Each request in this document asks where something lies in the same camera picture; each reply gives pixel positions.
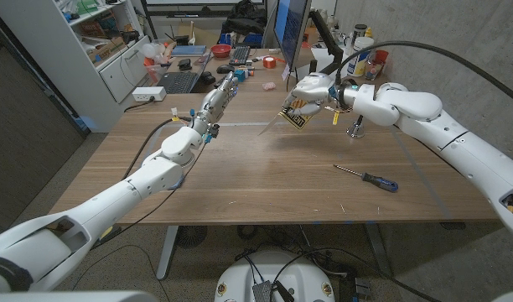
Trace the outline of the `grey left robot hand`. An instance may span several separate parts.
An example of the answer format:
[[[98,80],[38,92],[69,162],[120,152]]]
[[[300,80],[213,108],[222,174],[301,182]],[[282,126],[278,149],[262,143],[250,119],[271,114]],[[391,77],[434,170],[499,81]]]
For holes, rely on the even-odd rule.
[[[227,74],[221,84],[210,91],[197,111],[192,128],[199,134],[205,134],[209,128],[223,116],[224,110],[238,91],[238,79],[233,72]]]

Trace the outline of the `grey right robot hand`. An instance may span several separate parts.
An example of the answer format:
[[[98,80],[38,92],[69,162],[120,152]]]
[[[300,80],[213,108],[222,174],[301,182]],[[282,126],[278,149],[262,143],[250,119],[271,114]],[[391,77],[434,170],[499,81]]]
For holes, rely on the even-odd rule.
[[[321,111],[323,104],[334,102],[335,97],[334,79],[330,75],[314,72],[305,76],[289,92],[282,108],[286,113],[295,116],[313,116]],[[297,99],[306,101],[307,104],[300,108],[291,107]]]

